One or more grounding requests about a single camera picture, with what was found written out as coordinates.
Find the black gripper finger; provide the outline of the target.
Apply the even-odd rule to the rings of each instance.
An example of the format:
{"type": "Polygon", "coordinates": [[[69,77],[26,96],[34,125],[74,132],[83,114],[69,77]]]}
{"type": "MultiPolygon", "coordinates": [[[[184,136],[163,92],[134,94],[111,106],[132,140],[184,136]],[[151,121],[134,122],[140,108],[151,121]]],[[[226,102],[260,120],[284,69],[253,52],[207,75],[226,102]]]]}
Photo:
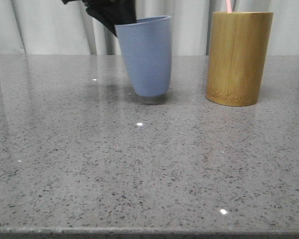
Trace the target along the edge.
{"type": "Polygon", "coordinates": [[[82,0],[89,16],[99,21],[115,37],[116,25],[137,22],[135,0],[82,0]]]}

